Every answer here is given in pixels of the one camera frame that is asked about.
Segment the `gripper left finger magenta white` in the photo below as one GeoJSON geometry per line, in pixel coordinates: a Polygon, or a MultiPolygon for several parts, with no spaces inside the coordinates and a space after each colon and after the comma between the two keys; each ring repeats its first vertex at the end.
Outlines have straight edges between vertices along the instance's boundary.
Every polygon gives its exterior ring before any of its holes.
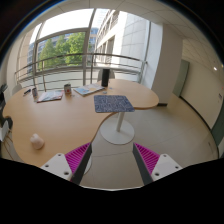
{"type": "Polygon", "coordinates": [[[91,167],[91,154],[92,145],[86,143],[66,154],[57,153],[42,166],[42,169],[79,185],[83,175],[91,167]]]}

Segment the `gripper right finger magenta white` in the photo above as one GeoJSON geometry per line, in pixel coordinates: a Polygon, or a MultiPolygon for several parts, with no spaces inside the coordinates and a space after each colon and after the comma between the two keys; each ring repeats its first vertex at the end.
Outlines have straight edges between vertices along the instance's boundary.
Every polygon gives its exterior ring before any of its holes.
{"type": "Polygon", "coordinates": [[[145,185],[182,169],[168,154],[158,154],[138,143],[133,144],[133,155],[145,185]]]}

